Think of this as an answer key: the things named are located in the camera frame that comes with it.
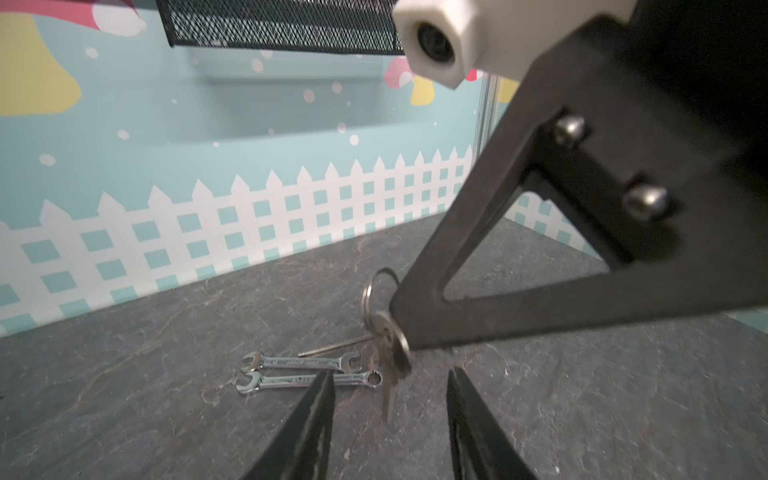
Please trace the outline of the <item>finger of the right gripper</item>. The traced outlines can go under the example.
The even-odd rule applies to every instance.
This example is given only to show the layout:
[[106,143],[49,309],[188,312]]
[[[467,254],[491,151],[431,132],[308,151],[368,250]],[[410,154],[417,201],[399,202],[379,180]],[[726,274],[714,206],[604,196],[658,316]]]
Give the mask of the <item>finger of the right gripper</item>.
[[[413,350],[763,307],[767,15],[598,15],[540,54],[394,294]],[[554,202],[606,274],[449,300],[509,208]]]

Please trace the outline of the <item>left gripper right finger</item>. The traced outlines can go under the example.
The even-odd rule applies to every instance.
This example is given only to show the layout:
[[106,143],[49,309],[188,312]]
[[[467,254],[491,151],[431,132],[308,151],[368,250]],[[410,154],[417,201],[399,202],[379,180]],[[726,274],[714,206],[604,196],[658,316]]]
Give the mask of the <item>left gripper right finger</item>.
[[537,479],[462,368],[449,372],[446,400],[455,479]]

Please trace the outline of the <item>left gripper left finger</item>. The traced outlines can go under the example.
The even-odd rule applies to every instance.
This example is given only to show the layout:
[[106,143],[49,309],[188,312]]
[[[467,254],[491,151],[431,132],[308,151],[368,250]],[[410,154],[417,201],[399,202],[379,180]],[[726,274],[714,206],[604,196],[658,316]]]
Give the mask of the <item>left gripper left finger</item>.
[[320,373],[244,479],[325,479],[335,410],[331,373]]

